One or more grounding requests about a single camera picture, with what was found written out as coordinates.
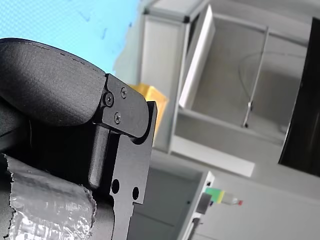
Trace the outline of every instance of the white shelf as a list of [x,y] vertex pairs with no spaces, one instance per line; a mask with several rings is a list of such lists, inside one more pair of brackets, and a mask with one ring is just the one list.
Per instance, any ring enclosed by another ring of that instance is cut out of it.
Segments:
[[218,151],[177,135],[172,137],[171,150],[187,158],[246,177],[251,177],[255,168],[254,162]]

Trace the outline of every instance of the open cabinet door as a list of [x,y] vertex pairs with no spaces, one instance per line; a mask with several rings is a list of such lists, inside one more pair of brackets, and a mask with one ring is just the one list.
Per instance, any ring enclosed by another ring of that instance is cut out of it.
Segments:
[[206,188],[211,187],[215,180],[214,175],[210,171],[205,171],[199,181],[195,195],[190,208],[180,218],[180,226],[176,228],[176,232],[172,235],[171,240],[192,240],[193,234],[200,223],[202,213],[197,212],[201,197]]
[[182,108],[190,109],[193,105],[215,32],[212,8],[207,5],[190,25],[183,88],[179,98]]

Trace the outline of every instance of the black screw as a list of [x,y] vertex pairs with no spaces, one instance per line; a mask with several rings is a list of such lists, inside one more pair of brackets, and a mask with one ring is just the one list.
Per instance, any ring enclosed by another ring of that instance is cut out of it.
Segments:
[[122,96],[123,99],[125,99],[127,97],[127,93],[128,93],[127,88],[125,86],[123,86],[121,88],[121,96]]
[[104,95],[104,103],[107,107],[111,108],[112,105],[114,104],[114,95],[111,93],[111,92],[107,92],[105,95]]
[[121,122],[121,114],[120,112],[116,112],[115,115],[114,115],[114,122],[116,124],[119,124]]

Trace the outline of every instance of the black monitor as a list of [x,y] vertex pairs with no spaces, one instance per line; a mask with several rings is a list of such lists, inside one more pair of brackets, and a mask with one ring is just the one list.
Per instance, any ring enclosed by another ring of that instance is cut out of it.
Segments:
[[320,20],[316,18],[279,164],[320,176]]

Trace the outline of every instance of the black foam pad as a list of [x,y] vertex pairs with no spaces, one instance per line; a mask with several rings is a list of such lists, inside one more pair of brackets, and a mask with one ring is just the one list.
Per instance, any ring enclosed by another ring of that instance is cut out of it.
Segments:
[[22,113],[0,98],[0,137],[21,127],[25,122],[26,118]]
[[0,40],[0,97],[46,124],[89,121],[105,82],[105,72],[68,52],[25,39]]

